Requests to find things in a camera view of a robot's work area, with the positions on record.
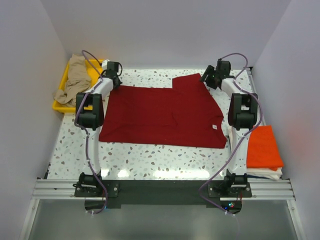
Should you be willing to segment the dark red t shirt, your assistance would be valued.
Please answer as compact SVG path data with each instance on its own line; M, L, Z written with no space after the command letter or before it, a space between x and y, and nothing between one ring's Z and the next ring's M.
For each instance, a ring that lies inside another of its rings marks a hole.
M223 149L223 113L196 73L171 88L111 91L99 141Z

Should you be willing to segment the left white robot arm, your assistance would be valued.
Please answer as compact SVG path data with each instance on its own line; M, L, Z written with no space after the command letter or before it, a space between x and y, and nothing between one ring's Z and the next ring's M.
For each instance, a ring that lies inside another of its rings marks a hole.
M94 176L101 172L99 161L99 134L104 123L104 98L122 82L120 75L123 68L121 63L104 60L102 72L96 84L85 92L76 95L74 125L81 129L84 139L84 162L82 173Z

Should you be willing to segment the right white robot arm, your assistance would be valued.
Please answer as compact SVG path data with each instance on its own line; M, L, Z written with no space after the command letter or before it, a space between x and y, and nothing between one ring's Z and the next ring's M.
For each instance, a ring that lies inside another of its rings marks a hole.
M231 63L221 57L216 66L208 65L200 81L212 89L220 89L230 98L227 115L231 127L232 144L230 157L225 164L212 176L214 180L223 170L225 177L247 176L247 155L251 133L262 122L262 110L258 95L245 90L237 83L238 76L231 75Z

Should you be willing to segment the yellow plastic tray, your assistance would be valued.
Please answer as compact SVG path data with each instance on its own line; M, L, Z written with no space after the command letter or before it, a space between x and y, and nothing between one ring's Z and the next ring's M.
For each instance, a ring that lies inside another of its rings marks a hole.
M90 59L90 62L94 65L95 68L97 68L97 70L100 73L102 72L102 67L100 66L100 64L95 59ZM65 89L65 83L68 80L69 66L70 66L69 63L67 63L67 65L65 67L65 70L63 72L61 81L60 81L59 86L58 86L59 90L64 90ZM85 60L85 66L86 66L87 74L91 78L91 87L93 87L98 81L99 74L97 73L96 70L94 70L92 65L87 60ZM76 108L75 107L64 106L64 105L60 104L59 102L57 102L56 100L54 100L53 103L52 103L52 109L54 111L57 111L57 112L63 113L63 114L74 114L76 112Z

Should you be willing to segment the beige crumpled t shirt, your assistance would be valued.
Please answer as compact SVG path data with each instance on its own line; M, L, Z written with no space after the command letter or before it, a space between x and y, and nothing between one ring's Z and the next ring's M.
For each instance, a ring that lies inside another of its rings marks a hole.
M85 92L91 88L91 78L87 73L85 58L73 54L69 59L67 81L64 90L58 89L53 98L64 107L75 107L78 93Z

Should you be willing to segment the orange folded t shirt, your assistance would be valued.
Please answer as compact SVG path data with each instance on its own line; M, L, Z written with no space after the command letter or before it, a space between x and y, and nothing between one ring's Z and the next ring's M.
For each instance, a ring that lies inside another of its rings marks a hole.
M284 167L271 125L258 126L250 134L246 165L251 169L272 171Z

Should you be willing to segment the white folded t shirt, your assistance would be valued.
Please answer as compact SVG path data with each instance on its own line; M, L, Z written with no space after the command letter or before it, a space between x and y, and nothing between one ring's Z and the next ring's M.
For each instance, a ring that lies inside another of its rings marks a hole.
M282 176L282 168L276 171L267 168L248 168L246 164L247 174L259 178L268 178L272 180L279 180Z

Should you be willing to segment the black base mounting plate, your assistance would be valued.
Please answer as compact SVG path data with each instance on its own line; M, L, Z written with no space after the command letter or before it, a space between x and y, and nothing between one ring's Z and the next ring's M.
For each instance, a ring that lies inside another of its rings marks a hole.
M250 184L228 187L223 180L213 180L204 188L204 180L103 180L92 177L73 184L74 195L84 198L86 210L102 207L119 209L123 205L221 206L240 210L242 200L253 196Z

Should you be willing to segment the aluminium frame rail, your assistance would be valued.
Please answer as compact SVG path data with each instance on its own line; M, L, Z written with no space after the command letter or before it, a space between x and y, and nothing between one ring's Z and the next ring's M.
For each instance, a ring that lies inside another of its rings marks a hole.
M67 179L37 179L32 199L37 200L70 200L75 198L75 184L77 180Z

